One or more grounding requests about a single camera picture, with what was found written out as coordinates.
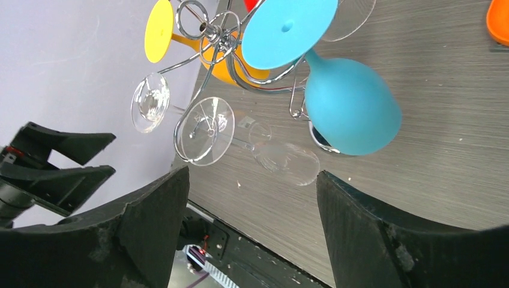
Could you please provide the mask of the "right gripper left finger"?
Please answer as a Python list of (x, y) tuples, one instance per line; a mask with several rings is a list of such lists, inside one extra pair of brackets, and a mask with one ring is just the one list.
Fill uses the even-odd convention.
[(2, 287), (167, 287), (189, 169), (59, 223), (1, 230)]

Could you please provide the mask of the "clear champagne flute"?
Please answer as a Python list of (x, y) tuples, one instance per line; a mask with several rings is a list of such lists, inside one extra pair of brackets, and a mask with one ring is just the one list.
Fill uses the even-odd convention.
[(204, 98), (190, 108), (177, 138), (183, 159), (209, 166), (231, 146), (248, 151), (265, 170), (291, 185), (310, 185), (321, 169), (314, 152), (273, 138), (270, 125), (234, 111), (222, 98)]

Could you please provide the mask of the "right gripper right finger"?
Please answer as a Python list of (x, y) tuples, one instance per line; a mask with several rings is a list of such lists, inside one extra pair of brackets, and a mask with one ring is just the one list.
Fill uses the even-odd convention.
[(337, 287), (507, 287), (508, 226), (428, 220), (322, 171), (316, 197)]

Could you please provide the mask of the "chrome wine glass rack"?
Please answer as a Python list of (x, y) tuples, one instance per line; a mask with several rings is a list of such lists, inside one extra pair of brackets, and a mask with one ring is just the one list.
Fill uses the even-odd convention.
[[(153, 20), (155, 14), (159, 13), (164, 23), (169, 24), (171, 27), (176, 26), (181, 32), (179, 35), (172, 34), (170, 38), (167, 38), (164, 41), (161, 52), (166, 53), (172, 40), (188, 45), (196, 51), (196, 54), (190, 58), (162, 69), (158, 74), (163, 75), (164, 73), (187, 65), (195, 59), (200, 59), (202, 64), (206, 66), (207, 74), (197, 93), (192, 97), (193, 101), (204, 91), (211, 76), (225, 83), (232, 82), (242, 89), (259, 94), (290, 93), (294, 95), (297, 91), (304, 91), (305, 87), (303, 85), (298, 86), (297, 84), (288, 87), (269, 88), (270, 84), (276, 83), (290, 74), (297, 74), (299, 65), (304, 62), (302, 56), (294, 60), (287, 69), (273, 78), (266, 78), (265, 74), (267, 71), (252, 68), (242, 60), (242, 27), (247, 24), (261, 5), (262, 1), (255, 1), (253, 8), (248, 12), (245, 18), (237, 20), (233, 28), (226, 29), (223, 25), (217, 26), (213, 23), (219, 17), (222, 18), (222, 22), (225, 22), (229, 15), (236, 16), (236, 13), (233, 11), (225, 10), (218, 13), (213, 18), (210, 18), (207, 10), (199, 1), (180, 1), (177, 9), (174, 10), (174, 17), (170, 19), (166, 17), (166, 13), (173, 10), (172, 4), (170, 1), (158, 1), (152, 9), (150, 19)], [(184, 9), (188, 10), (200, 21), (199, 35), (190, 35), (182, 27), (181, 15)]]

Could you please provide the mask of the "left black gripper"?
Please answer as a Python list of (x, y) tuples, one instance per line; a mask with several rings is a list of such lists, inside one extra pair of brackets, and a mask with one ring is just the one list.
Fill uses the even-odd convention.
[(40, 170), (13, 164), (29, 156), (47, 161), (52, 151), (85, 165), (116, 139), (112, 133), (69, 133), (28, 122), (1, 152), (1, 227), (12, 228), (14, 220), (35, 202), (67, 217), (80, 208), (114, 173), (111, 166)]

